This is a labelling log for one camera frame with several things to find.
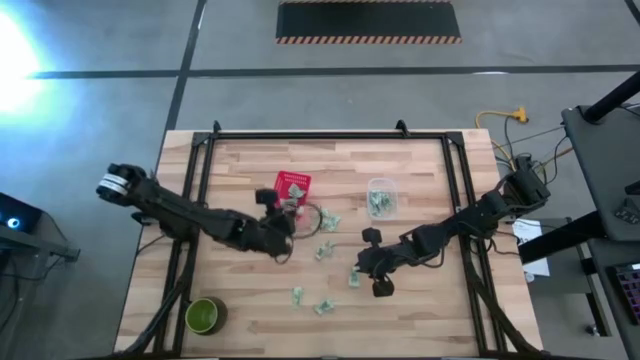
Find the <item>wooden table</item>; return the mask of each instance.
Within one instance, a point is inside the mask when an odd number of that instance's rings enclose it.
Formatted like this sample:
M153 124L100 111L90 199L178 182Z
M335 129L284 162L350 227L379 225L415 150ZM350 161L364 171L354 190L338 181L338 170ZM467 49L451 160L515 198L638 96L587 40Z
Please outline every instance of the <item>wooden table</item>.
M479 197L499 180L489 134L486 130L463 132ZM163 186L177 193L182 190L192 134L169 132L163 145L157 175ZM273 187L279 170L313 177L308 201L342 217L337 231L297 241L294 254L285 265L277 265L264 254L228 249L201 235L191 297L221 298L229 308L229 318L224 329L212 336L187 331L183 356L477 354L457 240L447 247L442 268L407 266L392 274L396 291L391 297L374 298L371 280L364 274L359 289L348 286L356 254L368 246L362 241L362 229L380 229L383 245L388 245L397 243L399 234L419 224L441 221L452 214L438 141L217 141L207 202L210 207L261 216L264 207L254 204L254 190ZM461 198L465 199L458 162L456 172ZM367 182L374 177L396 182L396 220L369 219L365 198ZM196 173L192 199L196 197L199 178ZM158 235L157 228L146 229L141 246ZM327 240L337 243L334 255L317 261L315 249ZM517 251L513 238L496 236L495 240L500 250ZM157 310L170 247L168 239L162 240L138 256L116 349L131 344ZM519 258L494 252L489 258L500 305L527 340L541 348ZM299 309L291 305L291 289L296 286L305 290ZM325 298L333 299L336 308L320 317L312 307ZM490 348L494 348L486 309L483 318ZM168 339L173 337L175 321L170 319Z

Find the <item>hazard stripe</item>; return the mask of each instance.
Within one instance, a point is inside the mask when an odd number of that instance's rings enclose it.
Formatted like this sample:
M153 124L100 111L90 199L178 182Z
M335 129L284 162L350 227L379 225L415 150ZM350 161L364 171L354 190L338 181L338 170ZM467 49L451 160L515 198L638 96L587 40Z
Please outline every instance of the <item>hazard stripe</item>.
M283 36L276 38L279 45L316 45L316 44L425 44L453 45L462 44L457 36Z
M450 3L451 0L281 0L280 4L327 3Z

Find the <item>green cup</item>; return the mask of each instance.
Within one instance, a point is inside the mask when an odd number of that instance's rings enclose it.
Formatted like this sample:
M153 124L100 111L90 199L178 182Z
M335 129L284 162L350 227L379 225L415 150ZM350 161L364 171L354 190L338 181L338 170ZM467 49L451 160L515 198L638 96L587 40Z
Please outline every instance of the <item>green cup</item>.
M184 320L193 333L215 334L227 321L227 307L215 297L196 299L187 308Z

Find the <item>paper money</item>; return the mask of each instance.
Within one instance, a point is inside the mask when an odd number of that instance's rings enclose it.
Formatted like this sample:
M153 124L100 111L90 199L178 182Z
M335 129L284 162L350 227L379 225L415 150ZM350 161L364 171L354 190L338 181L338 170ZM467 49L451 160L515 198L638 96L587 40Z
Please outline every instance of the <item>paper money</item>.
M322 209L322 230L334 232L338 227L338 223L342 220L340 216L329 214L329 210Z
M296 308L299 307L302 303L303 293L304 290L302 290L300 286L294 287L293 290L291 290L291 300L293 302L293 306L295 306Z
M300 189L300 187L296 184L291 184L289 186L289 197L292 199L300 199L306 194L306 191Z
M314 306L313 307L313 311L315 311L316 314L322 316L323 314L333 310L334 307L335 307L335 305L333 303L333 300L325 299L319 305Z
M383 216L393 208L391 195L381 190L371 190L369 204L371 205L371 214L375 217Z
M358 267L354 266L351 268L351 275L349 275L349 287L350 288L359 288L360 287L360 276L358 276Z
M333 248L335 246L336 244L331 241L327 241L326 243L320 245L320 247L316 249L316 260L322 260L333 255Z

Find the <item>concrete floor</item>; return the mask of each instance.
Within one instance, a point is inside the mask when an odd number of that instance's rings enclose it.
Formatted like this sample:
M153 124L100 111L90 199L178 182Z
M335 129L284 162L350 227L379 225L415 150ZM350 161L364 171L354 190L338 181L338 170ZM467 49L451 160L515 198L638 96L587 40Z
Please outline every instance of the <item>concrete floor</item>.
M332 66L622 65L640 60L640 28L623 0L454 0L459 46L274 44L275 0L209 0L193 69ZM196 0L9 0L11 19L37 59L35 71L179 69ZM9 60L19 52L11 53ZM27 63L17 59L0 71ZM599 99L630 73L190 79L177 129L412 128L473 126L483 110L525 106L531 122L511 139L559 125L560 111ZM0 84L22 104L0 107L0 190L48 211L82 249L55 269L21 324L15 358L69 359L111 351L140 227L131 210L100 201L110 162L154 168L176 86L166 79L30 80ZM17 96L16 89L24 92ZM503 120L483 124L504 142ZM563 131L519 143L551 155ZM558 161L552 198L532 218L577 217L593 203L573 154ZM619 339L591 338L578 297L532 299L545 349L618 359Z

